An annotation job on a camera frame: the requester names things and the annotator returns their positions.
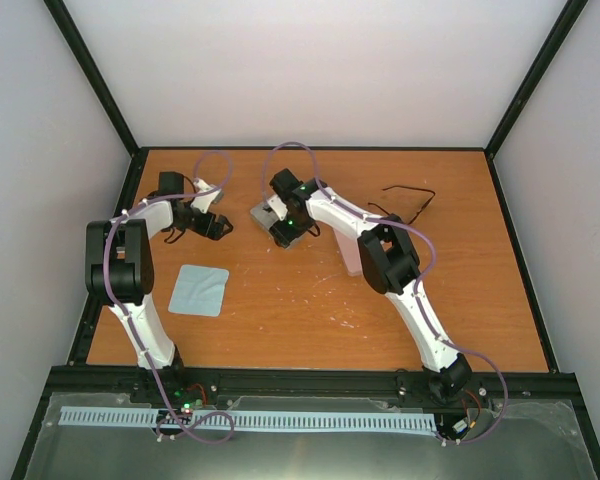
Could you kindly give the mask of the grey glasses case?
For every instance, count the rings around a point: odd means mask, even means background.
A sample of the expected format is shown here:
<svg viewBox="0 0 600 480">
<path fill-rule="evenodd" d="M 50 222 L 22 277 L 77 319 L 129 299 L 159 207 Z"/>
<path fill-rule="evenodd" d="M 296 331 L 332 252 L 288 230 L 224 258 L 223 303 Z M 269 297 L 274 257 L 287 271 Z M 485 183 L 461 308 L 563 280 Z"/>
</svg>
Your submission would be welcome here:
<svg viewBox="0 0 600 480">
<path fill-rule="evenodd" d="M 265 202 L 261 202 L 250 210 L 252 219 L 269 235 L 269 227 L 273 223 L 273 212 L 268 208 Z"/>
</svg>

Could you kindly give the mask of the pink glasses case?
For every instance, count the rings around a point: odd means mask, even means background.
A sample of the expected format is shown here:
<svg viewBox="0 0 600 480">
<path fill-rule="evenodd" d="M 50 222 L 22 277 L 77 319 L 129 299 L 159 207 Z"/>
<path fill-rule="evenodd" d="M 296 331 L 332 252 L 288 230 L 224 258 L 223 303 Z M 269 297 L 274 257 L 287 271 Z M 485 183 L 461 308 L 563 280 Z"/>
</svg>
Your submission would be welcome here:
<svg viewBox="0 0 600 480">
<path fill-rule="evenodd" d="M 345 268 L 350 276 L 362 274 L 362 264 L 356 238 L 349 238 L 340 231 L 334 231 L 338 248 Z"/>
</svg>

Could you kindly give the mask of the blue cleaning cloth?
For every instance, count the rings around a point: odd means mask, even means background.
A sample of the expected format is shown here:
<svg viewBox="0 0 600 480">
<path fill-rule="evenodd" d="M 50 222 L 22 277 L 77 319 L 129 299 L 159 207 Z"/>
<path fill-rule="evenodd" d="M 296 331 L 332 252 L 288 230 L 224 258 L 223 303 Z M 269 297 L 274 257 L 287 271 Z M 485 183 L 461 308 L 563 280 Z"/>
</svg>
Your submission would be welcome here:
<svg viewBox="0 0 600 480">
<path fill-rule="evenodd" d="M 177 276 L 168 311 L 173 314 L 218 317 L 221 313 L 229 271 L 183 265 Z"/>
</svg>

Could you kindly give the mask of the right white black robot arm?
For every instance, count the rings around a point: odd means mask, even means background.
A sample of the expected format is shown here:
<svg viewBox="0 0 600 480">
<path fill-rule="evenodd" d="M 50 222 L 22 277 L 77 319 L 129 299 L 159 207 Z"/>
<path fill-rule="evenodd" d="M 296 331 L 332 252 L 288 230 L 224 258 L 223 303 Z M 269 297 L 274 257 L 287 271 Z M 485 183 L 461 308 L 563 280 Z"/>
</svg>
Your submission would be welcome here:
<svg viewBox="0 0 600 480">
<path fill-rule="evenodd" d="M 331 227 L 343 254 L 355 250 L 345 264 L 360 274 L 398 311 L 420 353 L 434 402 L 450 403 L 469 381 L 472 370 L 463 353 L 451 346 L 431 306 L 422 281 L 420 259 L 399 216 L 378 216 L 338 196 L 315 179 L 303 182 L 288 169 L 269 182 L 274 194 L 265 211 L 274 216 L 268 228 L 276 244 L 287 248 L 305 233 L 319 234 L 320 223 Z"/>
</svg>

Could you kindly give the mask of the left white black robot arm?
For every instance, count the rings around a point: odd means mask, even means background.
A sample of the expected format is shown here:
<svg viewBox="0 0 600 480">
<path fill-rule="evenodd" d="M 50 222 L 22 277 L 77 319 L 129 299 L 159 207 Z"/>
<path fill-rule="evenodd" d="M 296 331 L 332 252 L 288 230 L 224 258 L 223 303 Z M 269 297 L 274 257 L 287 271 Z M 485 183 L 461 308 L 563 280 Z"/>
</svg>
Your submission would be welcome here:
<svg viewBox="0 0 600 480">
<path fill-rule="evenodd" d="M 157 372 L 152 388 L 170 403 L 186 395 L 188 378 L 153 300 L 155 270 L 150 241 L 168 230 L 192 230 L 211 240 L 219 240 L 233 230 L 226 217 L 210 211 L 223 195 L 222 185 L 196 177 L 193 191 L 186 193 L 184 184 L 182 174 L 163 172 L 159 188 L 136 206 L 86 227 L 87 290 L 118 318 L 134 348 L 138 366 Z"/>
</svg>

